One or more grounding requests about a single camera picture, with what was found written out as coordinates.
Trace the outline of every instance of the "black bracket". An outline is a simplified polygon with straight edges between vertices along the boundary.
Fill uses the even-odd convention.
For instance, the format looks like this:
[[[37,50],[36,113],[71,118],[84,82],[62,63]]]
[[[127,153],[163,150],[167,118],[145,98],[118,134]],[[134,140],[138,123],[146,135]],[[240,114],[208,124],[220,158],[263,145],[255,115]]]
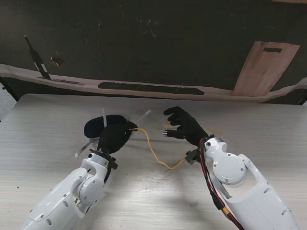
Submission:
[[[188,151],[185,159],[189,164],[194,164],[195,162],[200,163],[200,150],[195,149],[193,151]]]
[[[116,159],[114,157],[111,157],[110,154],[108,154],[107,149],[101,149],[101,151],[90,149],[90,152],[95,153],[96,155],[101,156],[104,159],[108,160],[109,161],[108,167],[111,167],[111,169],[117,169],[118,164],[115,163]]]

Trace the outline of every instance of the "wooden panel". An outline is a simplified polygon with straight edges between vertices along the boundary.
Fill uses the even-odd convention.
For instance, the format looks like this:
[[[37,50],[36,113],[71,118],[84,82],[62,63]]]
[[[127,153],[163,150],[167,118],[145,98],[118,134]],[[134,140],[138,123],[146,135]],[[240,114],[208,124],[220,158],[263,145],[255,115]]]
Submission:
[[[300,46],[256,41],[243,65],[234,96],[265,96],[287,69]]]
[[[277,2],[288,2],[288,3],[307,3],[307,0],[272,0]]]

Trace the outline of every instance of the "dark slot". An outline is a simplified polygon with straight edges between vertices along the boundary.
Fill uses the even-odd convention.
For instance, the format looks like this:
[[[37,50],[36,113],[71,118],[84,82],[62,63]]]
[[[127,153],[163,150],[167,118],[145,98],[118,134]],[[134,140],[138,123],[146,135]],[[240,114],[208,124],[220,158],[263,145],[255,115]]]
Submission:
[[[138,85],[126,83],[102,82],[98,85],[99,89],[113,89],[113,90],[133,90],[141,92],[166,92],[173,94],[192,94],[203,95],[204,92],[196,88],[181,88],[155,85]]]
[[[264,52],[280,53],[283,49],[280,48],[264,48]]]

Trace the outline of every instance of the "round joint cover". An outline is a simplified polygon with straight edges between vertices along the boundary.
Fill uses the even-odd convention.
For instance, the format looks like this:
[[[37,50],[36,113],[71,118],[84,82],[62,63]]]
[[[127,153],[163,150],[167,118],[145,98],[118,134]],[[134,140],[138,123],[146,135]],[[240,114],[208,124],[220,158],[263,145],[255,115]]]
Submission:
[[[245,165],[237,155],[223,157],[214,164],[216,165],[213,167],[214,175],[224,184],[237,184],[245,177]]]
[[[96,180],[94,183],[85,182],[81,192],[80,199],[86,204],[93,204],[104,196],[104,184]]]

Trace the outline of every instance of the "black wire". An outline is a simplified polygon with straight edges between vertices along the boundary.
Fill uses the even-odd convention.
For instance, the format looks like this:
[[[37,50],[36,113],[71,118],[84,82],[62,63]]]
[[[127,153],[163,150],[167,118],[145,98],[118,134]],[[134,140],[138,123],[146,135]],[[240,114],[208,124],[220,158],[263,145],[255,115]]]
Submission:
[[[208,168],[207,168],[207,166],[206,166],[205,154],[204,154],[203,149],[204,149],[204,141],[203,141],[203,139],[201,139],[201,141],[200,141],[200,154],[201,154],[201,156],[202,156],[202,161],[201,161],[201,165],[203,166],[203,167],[202,167],[202,170],[205,169],[205,171],[206,171],[206,173],[204,172],[204,176],[205,176],[205,179],[206,179],[206,184],[207,184],[208,189],[209,189],[209,191],[210,191],[210,194],[211,194],[211,196],[212,196],[212,198],[213,198],[214,204],[215,204],[216,207],[219,209],[219,207],[218,207],[218,205],[217,205],[216,202],[219,202],[220,205],[223,206],[223,207],[225,207],[225,204],[224,204],[224,202],[218,197],[218,194],[217,194],[217,192],[216,192],[216,190],[215,190],[214,184],[212,183],[212,180],[211,180],[211,178],[210,178],[210,173],[209,173]],[[211,189],[211,187],[210,187],[209,181],[211,182],[211,185],[212,185],[212,188],[213,188],[214,192],[212,191],[212,189]],[[239,228],[239,229],[241,229],[241,230],[244,230],[244,228],[242,227],[242,225],[239,223],[239,221],[237,221],[237,219],[232,215],[231,212],[229,212],[228,214],[225,214],[225,215],[228,217],[228,219],[229,219],[231,222],[233,222],[234,225],[236,225],[237,228]]]

